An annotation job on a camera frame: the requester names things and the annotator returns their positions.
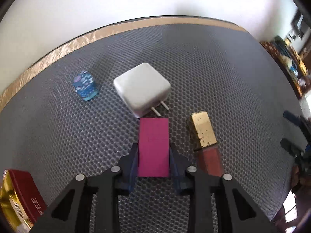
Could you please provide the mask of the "magenta rectangular block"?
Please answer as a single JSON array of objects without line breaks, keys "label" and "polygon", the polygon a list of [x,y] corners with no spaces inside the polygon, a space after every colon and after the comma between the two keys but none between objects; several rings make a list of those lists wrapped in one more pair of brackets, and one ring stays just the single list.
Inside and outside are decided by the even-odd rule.
[{"label": "magenta rectangular block", "polygon": [[169,177],[169,120],[141,118],[139,126],[139,177]]}]

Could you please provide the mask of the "red gold toffee tin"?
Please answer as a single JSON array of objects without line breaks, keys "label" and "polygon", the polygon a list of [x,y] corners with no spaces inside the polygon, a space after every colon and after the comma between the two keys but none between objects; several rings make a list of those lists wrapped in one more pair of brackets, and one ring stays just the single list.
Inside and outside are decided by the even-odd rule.
[{"label": "red gold toffee tin", "polygon": [[1,212],[14,232],[30,232],[46,211],[32,175],[26,171],[6,169],[1,183]]}]

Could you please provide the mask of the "dark wooden side furniture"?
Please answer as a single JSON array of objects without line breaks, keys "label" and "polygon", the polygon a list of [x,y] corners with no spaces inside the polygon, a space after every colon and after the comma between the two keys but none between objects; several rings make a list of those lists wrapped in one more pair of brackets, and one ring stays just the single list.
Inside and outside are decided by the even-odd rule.
[{"label": "dark wooden side furniture", "polygon": [[310,91],[310,70],[298,52],[279,36],[259,43],[283,71],[298,100],[302,99]]}]

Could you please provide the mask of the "gold cap lip gloss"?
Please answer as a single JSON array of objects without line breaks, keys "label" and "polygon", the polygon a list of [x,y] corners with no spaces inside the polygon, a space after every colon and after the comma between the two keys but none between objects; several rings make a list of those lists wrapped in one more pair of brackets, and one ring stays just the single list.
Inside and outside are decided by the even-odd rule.
[{"label": "gold cap lip gloss", "polygon": [[189,127],[199,168],[211,176],[221,177],[224,174],[224,167],[208,113],[206,111],[192,113]]}]

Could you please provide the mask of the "grey mesh mat gold trim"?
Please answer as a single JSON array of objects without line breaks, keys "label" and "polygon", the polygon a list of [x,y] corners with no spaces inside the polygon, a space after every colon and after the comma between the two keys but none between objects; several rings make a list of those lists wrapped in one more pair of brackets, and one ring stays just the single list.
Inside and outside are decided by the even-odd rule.
[{"label": "grey mesh mat gold trim", "polygon": [[[142,63],[164,76],[171,92],[169,110],[159,105],[160,117],[150,111],[141,118],[167,118],[169,146],[199,168],[189,120],[206,111],[224,174],[273,223],[294,162],[280,145],[290,133],[283,112],[300,115],[301,107],[261,44],[223,21],[137,19],[97,29],[47,54],[1,93],[1,172],[30,173],[48,208],[77,174],[92,177],[116,166],[139,145],[141,118],[113,81]],[[85,70],[99,90],[88,101],[73,87]],[[120,232],[188,232],[189,205],[190,197],[176,192],[170,168],[168,178],[137,172],[133,191],[118,197]]]}]

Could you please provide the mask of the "small blue patterned block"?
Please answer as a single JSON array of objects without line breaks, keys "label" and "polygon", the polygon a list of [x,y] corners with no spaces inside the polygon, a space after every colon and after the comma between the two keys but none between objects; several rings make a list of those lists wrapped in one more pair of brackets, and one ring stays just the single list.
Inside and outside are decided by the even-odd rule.
[{"label": "small blue patterned block", "polygon": [[86,70],[74,77],[73,87],[75,92],[84,101],[91,100],[99,92],[98,85],[94,80],[94,77]]}]

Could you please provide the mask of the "white power adapter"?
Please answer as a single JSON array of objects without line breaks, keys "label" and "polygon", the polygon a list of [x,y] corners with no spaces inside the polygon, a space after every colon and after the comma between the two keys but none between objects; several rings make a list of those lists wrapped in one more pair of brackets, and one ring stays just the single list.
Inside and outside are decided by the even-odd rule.
[{"label": "white power adapter", "polygon": [[136,118],[141,118],[153,111],[157,116],[161,114],[156,107],[165,103],[171,92],[171,84],[149,63],[142,63],[121,74],[113,81],[114,87]]}]

